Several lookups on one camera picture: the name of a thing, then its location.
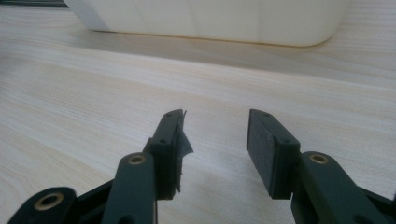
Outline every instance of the light wood grain surface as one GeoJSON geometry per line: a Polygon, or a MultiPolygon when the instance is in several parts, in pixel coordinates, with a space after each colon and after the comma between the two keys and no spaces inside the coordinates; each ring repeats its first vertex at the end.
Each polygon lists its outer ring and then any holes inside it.
{"type": "Polygon", "coordinates": [[[42,189],[80,195],[113,178],[179,108],[195,152],[160,223],[293,223],[246,152],[250,108],[392,198],[396,5],[356,0],[304,49],[96,33],[68,9],[0,7],[0,223],[42,189]]]}

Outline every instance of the black plastic arm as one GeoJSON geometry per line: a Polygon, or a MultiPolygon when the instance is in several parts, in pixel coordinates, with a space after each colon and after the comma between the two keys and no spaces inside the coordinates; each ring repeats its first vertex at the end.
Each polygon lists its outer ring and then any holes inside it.
{"type": "Polygon", "coordinates": [[[120,160],[113,180],[79,197],[70,188],[45,189],[8,223],[157,223],[157,200],[180,191],[182,160],[192,152],[184,117],[182,110],[166,113],[143,152],[120,160]]]}
{"type": "Polygon", "coordinates": [[[359,188],[330,156],[300,153],[272,115],[250,110],[247,150],[273,199],[289,199],[298,224],[396,223],[395,201],[359,188]]]}

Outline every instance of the white plastic container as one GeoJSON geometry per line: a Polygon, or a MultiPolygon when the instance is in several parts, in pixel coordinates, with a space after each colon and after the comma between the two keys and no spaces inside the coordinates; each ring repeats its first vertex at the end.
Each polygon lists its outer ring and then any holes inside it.
{"type": "Polygon", "coordinates": [[[350,0],[64,0],[92,30],[289,46],[328,39],[350,0]]]}

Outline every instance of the screw hole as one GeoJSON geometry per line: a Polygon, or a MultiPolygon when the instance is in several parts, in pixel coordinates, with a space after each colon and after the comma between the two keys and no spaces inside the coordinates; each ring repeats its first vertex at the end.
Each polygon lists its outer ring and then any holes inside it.
{"type": "Polygon", "coordinates": [[[311,159],[311,161],[314,161],[314,162],[320,163],[320,164],[326,164],[329,162],[329,159],[327,159],[327,157],[319,155],[319,154],[312,154],[309,156],[309,159],[311,159]]]}
{"type": "Polygon", "coordinates": [[[127,215],[125,217],[122,217],[119,221],[119,224],[134,224],[134,216],[127,215]]]}
{"type": "Polygon", "coordinates": [[[61,192],[49,193],[42,197],[35,203],[35,210],[45,211],[49,210],[64,200],[64,195],[61,192]]]}
{"type": "Polygon", "coordinates": [[[129,163],[131,163],[132,165],[137,165],[137,164],[145,162],[145,160],[146,160],[146,158],[144,156],[139,156],[139,155],[138,156],[132,156],[129,159],[129,163]]]}

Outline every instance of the table surface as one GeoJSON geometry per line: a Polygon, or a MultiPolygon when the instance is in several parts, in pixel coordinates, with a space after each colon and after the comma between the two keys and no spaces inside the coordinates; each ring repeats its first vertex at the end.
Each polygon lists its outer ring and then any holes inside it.
{"type": "Polygon", "coordinates": [[[194,153],[160,223],[293,222],[246,152],[250,108],[393,198],[395,22],[392,0],[356,0],[330,40],[287,48],[98,33],[69,9],[0,7],[0,223],[42,189],[107,182],[180,108],[194,153]]]}

